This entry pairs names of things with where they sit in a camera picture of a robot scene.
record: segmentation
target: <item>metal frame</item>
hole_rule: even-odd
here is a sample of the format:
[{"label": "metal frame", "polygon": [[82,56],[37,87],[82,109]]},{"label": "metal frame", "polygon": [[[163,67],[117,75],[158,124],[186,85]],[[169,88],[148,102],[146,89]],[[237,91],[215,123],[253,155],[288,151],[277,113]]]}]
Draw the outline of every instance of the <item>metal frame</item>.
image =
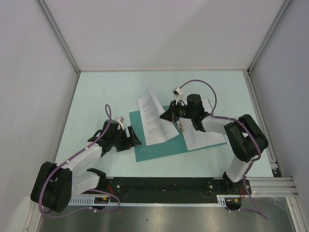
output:
[{"label": "metal frame", "polygon": [[[67,45],[59,27],[57,26],[47,4],[45,3],[44,0],[36,0],[36,2],[38,3],[38,6],[40,7],[40,9],[42,10],[43,15],[45,16],[48,24],[50,25],[54,35],[56,36],[56,38],[58,39],[60,46],[63,48],[66,56],[68,57],[69,61],[71,62],[74,70],[76,71],[76,73],[79,75],[81,70],[78,68],[78,65],[75,61],[75,58],[72,54],[72,52],[69,49],[69,46]],[[252,77],[251,77],[251,73],[252,70],[254,69],[255,65],[257,64],[257,62],[259,61],[263,51],[265,50],[265,48],[267,47],[267,44],[269,43],[273,33],[275,32],[278,24],[281,22],[282,18],[284,17],[288,7],[290,6],[292,0],[285,0],[279,10],[279,12],[277,13],[272,25],[270,26],[265,38],[263,39],[262,44],[260,45],[257,53],[255,54],[250,66],[248,67],[247,71],[244,71],[244,76],[245,76],[245,80],[247,83],[247,87],[249,90],[249,94],[253,103],[253,107],[254,107],[254,111],[257,115],[257,120],[259,125],[261,126],[262,131],[265,133],[265,135],[267,136],[267,138],[269,139],[269,149],[268,149],[268,157],[269,157],[269,161],[271,164],[271,167],[274,171],[276,171],[278,169],[278,165],[277,165],[277,156],[276,156],[276,152],[275,149],[273,147],[273,143],[271,141],[271,137],[267,128],[267,124],[266,124],[266,120],[263,114],[263,110],[261,107],[261,104],[258,100],[258,96],[256,94],[253,82],[252,82]],[[307,221],[305,220],[305,213],[302,210],[301,207],[301,203],[300,200],[298,198],[298,194],[293,182],[292,178],[247,178],[250,181],[250,184],[252,186],[252,195],[254,197],[286,197],[286,200],[288,202],[288,205],[290,207],[290,212],[293,218],[293,222],[296,228],[296,231],[298,232],[303,232],[303,231],[308,231],[309,226]],[[218,195],[218,205],[217,206],[221,206],[223,207],[222,204],[222,199],[224,199],[224,197],[231,197],[231,195],[229,196],[224,196],[224,195]],[[90,198],[93,198],[93,196],[83,196],[84,198],[88,198],[89,201],[87,202],[91,202]],[[208,204],[203,204],[200,205],[201,207],[206,207],[209,206]],[[40,220],[40,212],[38,210],[38,207],[35,207],[33,213],[32,213],[32,217],[29,223],[29,227],[28,227],[28,231],[36,231],[38,224],[39,224],[39,220]]]}]

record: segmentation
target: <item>gray wall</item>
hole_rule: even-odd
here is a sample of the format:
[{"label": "gray wall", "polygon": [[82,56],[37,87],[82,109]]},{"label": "gray wall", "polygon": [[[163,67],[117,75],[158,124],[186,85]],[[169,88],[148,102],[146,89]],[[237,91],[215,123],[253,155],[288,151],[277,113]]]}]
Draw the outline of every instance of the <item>gray wall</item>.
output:
[{"label": "gray wall", "polygon": [[77,75],[36,1],[0,1],[0,231],[55,156]]},{"label": "gray wall", "polygon": [[280,165],[309,213],[309,1],[295,0],[253,70]]}]

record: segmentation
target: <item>teal folder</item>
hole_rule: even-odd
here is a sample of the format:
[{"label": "teal folder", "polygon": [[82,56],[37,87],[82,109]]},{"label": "teal folder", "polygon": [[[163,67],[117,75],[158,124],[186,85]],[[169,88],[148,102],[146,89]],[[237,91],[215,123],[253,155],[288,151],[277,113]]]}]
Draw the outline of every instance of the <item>teal folder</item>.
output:
[{"label": "teal folder", "polygon": [[[167,110],[169,106],[163,106],[163,108],[164,110]],[[141,122],[140,112],[139,111],[130,112],[129,115],[130,115],[131,126],[133,127],[133,130],[136,136],[138,137],[138,139],[142,142],[142,145],[138,145],[134,147],[136,162],[152,160],[152,159],[156,159],[160,157],[171,156],[171,155],[188,152],[188,149],[187,149],[187,146],[185,144],[184,137],[182,134],[179,134],[164,143],[146,146],[146,140],[145,140],[145,135],[144,135],[143,126]],[[177,123],[174,123],[174,126],[179,132]],[[226,142],[221,143],[221,144],[206,146],[206,147],[218,146],[218,145],[223,145],[223,144],[226,144]]]}]

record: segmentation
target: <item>paper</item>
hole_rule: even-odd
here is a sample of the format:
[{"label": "paper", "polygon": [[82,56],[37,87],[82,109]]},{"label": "paper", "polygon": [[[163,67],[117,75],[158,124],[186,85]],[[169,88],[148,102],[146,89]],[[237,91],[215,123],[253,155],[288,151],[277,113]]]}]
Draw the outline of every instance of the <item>paper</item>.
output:
[{"label": "paper", "polygon": [[137,102],[147,146],[166,142],[179,134],[172,122],[159,118],[164,109],[150,89]]},{"label": "paper", "polygon": [[[211,112],[211,105],[208,99],[202,100],[205,111]],[[183,125],[183,137],[188,151],[225,143],[225,138],[222,134],[216,132],[201,132],[196,131],[190,119],[181,118],[180,122]]]}]

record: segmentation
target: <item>light blue table surface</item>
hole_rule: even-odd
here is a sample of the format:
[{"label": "light blue table surface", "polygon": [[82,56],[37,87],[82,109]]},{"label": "light blue table surface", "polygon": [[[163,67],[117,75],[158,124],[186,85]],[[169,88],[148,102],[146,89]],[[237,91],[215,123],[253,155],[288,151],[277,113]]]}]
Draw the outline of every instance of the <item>light blue table surface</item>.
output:
[{"label": "light blue table surface", "polygon": [[[243,73],[239,71],[82,72],[56,162],[85,147],[87,139],[102,128],[107,119],[105,104],[111,106],[114,119],[125,118],[124,126],[127,127],[130,125],[129,112],[139,110],[137,98],[148,86],[152,87],[161,105],[169,105],[174,99],[171,91],[191,79],[201,79],[213,86],[218,97],[216,115],[250,114],[256,120]],[[186,96],[197,93],[202,99],[209,98],[212,105],[214,103],[211,90],[202,83],[190,83],[183,90]],[[136,162],[134,149],[117,153],[113,148],[88,167],[100,169],[107,176],[221,177],[233,157],[229,143],[143,162]],[[273,176],[266,152],[247,176]]]}]

